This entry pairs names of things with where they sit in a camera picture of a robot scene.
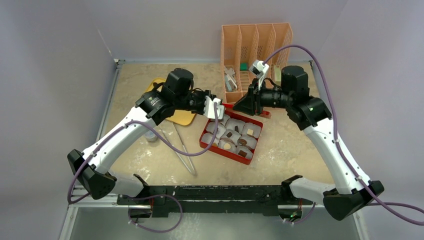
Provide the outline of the red box lid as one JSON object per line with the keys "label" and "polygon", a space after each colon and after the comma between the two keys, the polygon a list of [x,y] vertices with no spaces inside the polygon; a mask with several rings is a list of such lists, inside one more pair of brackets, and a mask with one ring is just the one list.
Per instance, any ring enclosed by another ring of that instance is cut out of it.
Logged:
{"label": "red box lid", "polygon": [[[234,105],[233,104],[223,103],[222,105],[225,107],[226,110],[228,110],[230,112],[235,112],[235,113],[239,113],[239,114],[242,113],[241,111],[234,110]],[[265,118],[265,119],[271,119],[272,114],[269,111],[262,110],[260,113],[259,112],[256,112],[255,113],[255,116],[259,116],[259,117]]]}

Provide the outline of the cream heart chocolate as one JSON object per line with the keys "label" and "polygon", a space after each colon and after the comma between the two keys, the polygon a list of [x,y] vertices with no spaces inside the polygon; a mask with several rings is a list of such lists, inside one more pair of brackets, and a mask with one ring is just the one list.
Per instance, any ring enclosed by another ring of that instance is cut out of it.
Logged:
{"label": "cream heart chocolate", "polygon": [[229,143],[225,143],[224,145],[223,145],[223,149],[224,150],[230,150],[232,148],[232,146],[229,144]]}

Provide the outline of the ridged milk chocolate bar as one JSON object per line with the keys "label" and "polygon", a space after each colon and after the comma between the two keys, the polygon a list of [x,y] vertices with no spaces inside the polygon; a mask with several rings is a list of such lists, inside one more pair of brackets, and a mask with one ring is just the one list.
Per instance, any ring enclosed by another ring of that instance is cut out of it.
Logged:
{"label": "ridged milk chocolate bar", "polygon": [[243,151],[243,150],[240,150],[239,152],[238,152],[238,154],[240,155],[240,156],[242,156],[243,158],[246,158],[247,157],[247,153],[245,152],[245,151]]}

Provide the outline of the metal tongs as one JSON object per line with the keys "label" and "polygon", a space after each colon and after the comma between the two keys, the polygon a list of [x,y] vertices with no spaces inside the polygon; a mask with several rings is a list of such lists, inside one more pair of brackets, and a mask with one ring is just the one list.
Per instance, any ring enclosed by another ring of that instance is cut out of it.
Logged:
{"label": "metal tongs", "polygon": [[[185,146],[184,140],[183,140],[183,138],[182,138],[182,136],[180,134],[180,131],[177,128],[177,124],[176,123],[166,120],[165,123],[161,124],[157,128],[160,130],[160,132],[161,132],[162,136],[164,137],[164,139],[166,141],[170,142],[174,148],[176,148],[176,146],[175,146],[175,142],[176,141],[170,140],[169,139],[169,136],[171,136],[171,135],[177,136],[178,139],[179,139],[180,145],[182,147],[181,151],[184,151],[185,153],[188,153],[188,150],[187,150],[187,148]],[[196,168],[195,168],[195,166],[193,164],[193,161],[192,161],[191,157],[190,156],[183,155],[183,154],[180,154],[180,153],[178,153],[176,151],[174,151],[174,153],[177,156],[177,158],[180,160],[180,162],[183,164],[184,168],[192,176],[196,177],[197,176],[197,171],[196,171]]]}

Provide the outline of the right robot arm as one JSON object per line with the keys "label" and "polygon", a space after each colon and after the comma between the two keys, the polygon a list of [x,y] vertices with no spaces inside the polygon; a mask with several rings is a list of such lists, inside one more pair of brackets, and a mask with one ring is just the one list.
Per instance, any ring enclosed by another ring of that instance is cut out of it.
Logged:
{"label": "right robot arm", "polygon": [[370,204],[372,196],[380,195],[384,186],[371,180],[349,152],[340,153],[344,143],[334,129],[335,119],[322,99],[310,95],[308,74],[300,66],[286,66],[281,70],[282,85],[267,88],[264,81],[268,69],[262,63],[250,67],[255,78],[232,109],[250,116],[260,115],[265,107],[285,109],[314,144],[334,181],[331,185],[295,175],[281,183],[282,200],[292,204],[305,199],[323,205],[338,221]]}

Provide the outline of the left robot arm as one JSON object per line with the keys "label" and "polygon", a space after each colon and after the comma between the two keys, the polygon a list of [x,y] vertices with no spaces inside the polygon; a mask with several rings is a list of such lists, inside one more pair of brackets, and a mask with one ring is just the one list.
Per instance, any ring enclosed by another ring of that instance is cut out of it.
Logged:
{"label": "left robot arm", "polygon": [[110,172],[115,161],[148,131],[153,132],[176,111],[188,111],[205,116],[215,122],[223,118],[222,100],[210,90],[194,88],[194,75],[183,68],[169,72],[164,82],[154,84],[152,90],[142,94],[128,114],[111,131],[83,151],[73,149],[67,155],[74,177],[68,189],[68,202],[72,199],[76,182],[94,200],[108,194],[127,195],[138,205],[149,199],[147,183],[136,173],[125,176]]}

